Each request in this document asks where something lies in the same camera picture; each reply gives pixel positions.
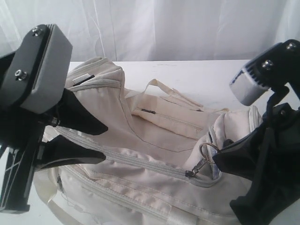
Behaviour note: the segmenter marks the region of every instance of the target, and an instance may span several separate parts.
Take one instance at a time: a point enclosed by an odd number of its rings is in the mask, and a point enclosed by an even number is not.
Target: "white backdrop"
[[[0,55],[56,23],[72,61],[250,59],[300,39],[299,0],[0,0]]]

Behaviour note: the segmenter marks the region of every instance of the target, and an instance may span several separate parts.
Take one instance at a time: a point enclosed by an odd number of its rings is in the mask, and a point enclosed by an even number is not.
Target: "cream duffel bag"
[[[212,156],[224,140],[237,141],[261,123],[257,109],[206,109],[156,79],[148,85],[167,96],[127,90],[124,81],[122,68],[105,58],[70,72],[66,88],[108,131],[92,136],[47,127],[44,139],[62,135],[106,160],[37,172],[42,201],[68,225],[239,224],[229,202],[245,195],[250,182],[220,172]]]

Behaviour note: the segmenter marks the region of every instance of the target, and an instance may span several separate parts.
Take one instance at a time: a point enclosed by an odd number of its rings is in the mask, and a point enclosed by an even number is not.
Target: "white table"
[[[157,78],[169,87],[175,88],[187,97],[211,108],[245,108],[231,93],[228,83],[247,60],[214,60],[214,61],[147,61],[147,62],[115,62],[125,71],[126,88],[142,91],[147,83]],[[80,62],[71,62],[73,69]],[[264,113],[266,101],[271,91],[259,98],[255,105],[260,113]],[[299,100],[292,92],[284,102],[296,109]],[[0,182],[3,180],[6,157],[0,160]],[[22,215],[0,214],[0,224],[60,225],[48,208],[40,201],[32,187],[29,197],[31,209]],[[300,201],[297,201],[284,213],[280,214],[271,224],[299,224]]]

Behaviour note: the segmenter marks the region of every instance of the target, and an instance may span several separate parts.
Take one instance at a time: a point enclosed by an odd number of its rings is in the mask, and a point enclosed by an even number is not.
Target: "fabric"
[[[56,23],[72,61],[251,59],[300,39],[298,0],[0,0],[0,55]]]
[[[73,87],[73,80],[85,74],[95,77]],[[227,138],[237,141],[259,126],[256,107],[207,109],[157,80],[149,85],[158,86],[167,97],[127,90],[124,83],[122,68],[106,58],[91,59],[69,74],[66,87],[108,131],[91,136],[47,127],[44,139],[63,135],[102,151],[106,160],[36,173],[37,187],[54,187],[45,193],[37,188],[44,202],[55,203],[62,208],[60,215],[65,212],[83,225],[239,224],[229,202],[247,193],[248,180],[223,174],[210,163],[195,177],[185,172],[203,160],[201,144],[221,149]],[[216,150],[205,145],[203,152],[212,160]],[[69,224],[71,219],[60,217]]]

